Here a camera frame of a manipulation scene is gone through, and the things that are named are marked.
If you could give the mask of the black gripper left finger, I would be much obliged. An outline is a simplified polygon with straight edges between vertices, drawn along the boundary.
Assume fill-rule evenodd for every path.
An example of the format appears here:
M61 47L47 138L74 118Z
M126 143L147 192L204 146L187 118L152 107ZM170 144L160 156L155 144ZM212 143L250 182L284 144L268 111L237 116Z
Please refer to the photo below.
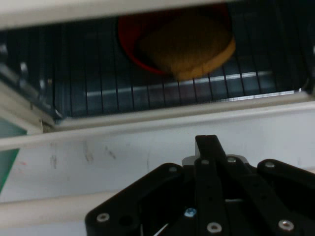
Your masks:
M215 135L196 136L191 165L163 164L91 210L89 236L225 235L225 206L216 158L225 153Z

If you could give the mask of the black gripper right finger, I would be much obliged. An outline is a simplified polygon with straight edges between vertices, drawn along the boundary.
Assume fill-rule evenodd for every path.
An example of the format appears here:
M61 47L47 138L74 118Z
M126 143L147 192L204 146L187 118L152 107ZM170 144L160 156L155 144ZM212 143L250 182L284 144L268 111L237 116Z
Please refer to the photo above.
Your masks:
M268 236L315 234L315 176L274 159L257 168L237 157L226 156L217 136L209 136L209 155L224 180L239 193L250 209L251 220Z

